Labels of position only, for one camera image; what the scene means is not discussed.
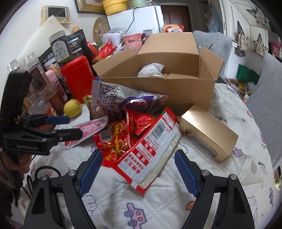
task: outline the chair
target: chair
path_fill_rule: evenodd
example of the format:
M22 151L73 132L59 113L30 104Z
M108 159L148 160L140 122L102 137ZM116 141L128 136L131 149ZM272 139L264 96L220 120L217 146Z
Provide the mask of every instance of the chair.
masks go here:
M282 65L269 53L255 90L246 102L262 133L273 169L282 163Z
M219 75L223 77L224 70L231 53L232 38L225 36L220 32L205 33L201 31L194 31L193 36L197 45L205 46L207 48L212 45L210 50L224 60L223 67L219 73Z

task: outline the metal bolt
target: metal bolt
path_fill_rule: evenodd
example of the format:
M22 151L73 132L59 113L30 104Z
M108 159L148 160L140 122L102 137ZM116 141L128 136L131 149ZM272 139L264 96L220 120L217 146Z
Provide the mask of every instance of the metal bolt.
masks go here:
M210 173L209 173L208 170L203 170L203 171L202 171L202 174L203 174L204 176L208 176Z
M75 171L75 170L70 170L70 171L68 172L68 174L69 174L70 176L75 175L75 173L76 173L76 171Z
M41 180L46 180L49 176L47 174L44 174L40 177Z
M237 179L237 176L234 175L234 174L231 174L231 175L230 175L230 178L231 178L232 180L236 180L236 179Z

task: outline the wooden door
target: wooden door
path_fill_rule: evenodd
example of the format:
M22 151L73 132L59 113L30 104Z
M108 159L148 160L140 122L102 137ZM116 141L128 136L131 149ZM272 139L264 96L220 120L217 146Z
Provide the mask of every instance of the wooden door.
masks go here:
M184 26L184 32L192 32L190 12L188 6L162 5L164 24L177 24Z

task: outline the human hand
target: human hand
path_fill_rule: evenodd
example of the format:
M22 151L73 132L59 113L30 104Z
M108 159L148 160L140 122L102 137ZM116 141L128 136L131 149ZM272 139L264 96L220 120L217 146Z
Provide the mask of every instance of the human hand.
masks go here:
M19 164L16 164L2 149L1 149L1 160L4 165L10 170L18 170L20 173L28 173L29 166L31 164L31 154L24 154L20 160Z

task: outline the gold picture frame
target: gold picture frame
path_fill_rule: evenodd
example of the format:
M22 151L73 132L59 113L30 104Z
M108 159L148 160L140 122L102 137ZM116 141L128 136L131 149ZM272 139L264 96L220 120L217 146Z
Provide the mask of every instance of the gold picture frame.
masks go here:
M75 4L78 13L106 14L103 9L102 2L93 5L93 4L86 4L85 0L75 0Z

